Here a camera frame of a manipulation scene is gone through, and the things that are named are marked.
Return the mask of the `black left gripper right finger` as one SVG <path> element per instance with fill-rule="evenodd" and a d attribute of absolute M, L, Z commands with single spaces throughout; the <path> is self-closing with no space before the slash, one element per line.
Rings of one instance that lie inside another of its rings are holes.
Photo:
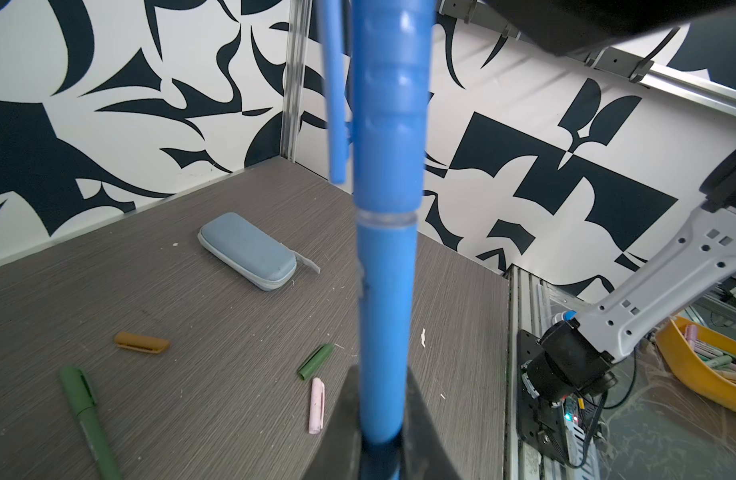
<path fill-rule="evenodd" d="M 494 0 L 487 5 L 554 55 L 582 53 L 736 12 L 736 0 Z"/>

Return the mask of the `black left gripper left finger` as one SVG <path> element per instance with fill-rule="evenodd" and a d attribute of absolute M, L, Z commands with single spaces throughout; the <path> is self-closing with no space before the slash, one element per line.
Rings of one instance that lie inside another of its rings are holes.
<path fill-rule="evenodd" d="M 347 373 L 320 447 L 305 479 L 458 479 L 412 372 L 407 374 L 403 428 L 380 446 L 363 439 L 359 367 Z"/>

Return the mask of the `green pen cap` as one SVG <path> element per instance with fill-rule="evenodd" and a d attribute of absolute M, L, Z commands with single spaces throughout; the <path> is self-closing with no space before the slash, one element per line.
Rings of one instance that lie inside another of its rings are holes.
<path fill-rule="evenodd" d="M 334 344 L 326 343 L 313 351 L 297 370 L 299 378 L 303 381 L 312 378 L 321 365 L 330 357 L 334 348 Z"/>

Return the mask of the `blue pen cap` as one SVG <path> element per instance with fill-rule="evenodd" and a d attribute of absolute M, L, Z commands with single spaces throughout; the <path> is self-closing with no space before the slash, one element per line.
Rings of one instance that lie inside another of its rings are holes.
<path fill-rule="evenodd" d="M 412 217 L 423 197 L 432 1 L 355 1 L 351 71 L 339 1 L 316 4 L 324 63 L 329 179 L 353 183 L 357 208 Z"/>

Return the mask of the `green pen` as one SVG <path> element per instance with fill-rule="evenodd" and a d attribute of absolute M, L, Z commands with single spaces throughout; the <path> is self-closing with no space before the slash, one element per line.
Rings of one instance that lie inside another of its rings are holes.
<path fill-rule="evenodd" d="M 88 377 L 82 369 L 67 366 L 60 370 L 59 378 L 101 478 L 122 480 L 122 472 L 98 416 L 96 396 Z"/>

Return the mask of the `blue pen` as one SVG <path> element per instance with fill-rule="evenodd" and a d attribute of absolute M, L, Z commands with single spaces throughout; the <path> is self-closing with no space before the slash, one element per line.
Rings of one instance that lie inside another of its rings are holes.
<path fill-rule="evenodd" d="M 360 477 L 400 476 L 417 217 L 360 210 Z"/>

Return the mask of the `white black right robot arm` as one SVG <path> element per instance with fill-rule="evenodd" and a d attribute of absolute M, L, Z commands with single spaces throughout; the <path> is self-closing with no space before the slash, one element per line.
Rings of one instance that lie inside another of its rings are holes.
<path fill-rule="evenodd" d="M 655 326 L 736 274 L 736 149 L 700 187 L 705 198 L 649 262 L 598 303 L 561 320 L 520 368 L 523 397 L 558 407 L 572 394 L 598 396 L 612 368 Z"/>

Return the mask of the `brown pen cap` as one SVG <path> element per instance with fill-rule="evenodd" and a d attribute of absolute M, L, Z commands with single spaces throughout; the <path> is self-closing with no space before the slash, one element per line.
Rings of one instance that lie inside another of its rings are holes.
<path fill-rule="evenodd" d="M 121 349 L 154 355 L 165 352 L 171 346 L 169 340 L 126 331 L 117 333 L 114 342 Z"/>

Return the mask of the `light blue pencil case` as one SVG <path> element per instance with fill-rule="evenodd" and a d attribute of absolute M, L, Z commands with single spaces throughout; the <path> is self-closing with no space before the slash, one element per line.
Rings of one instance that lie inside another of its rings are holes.
<path fill-rule="evenodd" d="M 219 260 L 263 291 L 273 291 L 291 280 L 302 264 L 316 274 L 321 268 L 289 249 L 235 212 L 206 223 L 198 232 L 200 244 Z"/>

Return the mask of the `yellow plastic bin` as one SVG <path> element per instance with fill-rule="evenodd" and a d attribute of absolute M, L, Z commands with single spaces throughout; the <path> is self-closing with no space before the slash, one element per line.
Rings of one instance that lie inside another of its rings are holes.
<path fill-rule="evenodd" d="M 736 356 L 736 341 L 682 317 L 668 319 L 656 334 L 656 345 L 672 373 L 689 389 L 736 413 L 736 383 L 707 366 L 684 336 L 697 328 L 699 341 Z"/>

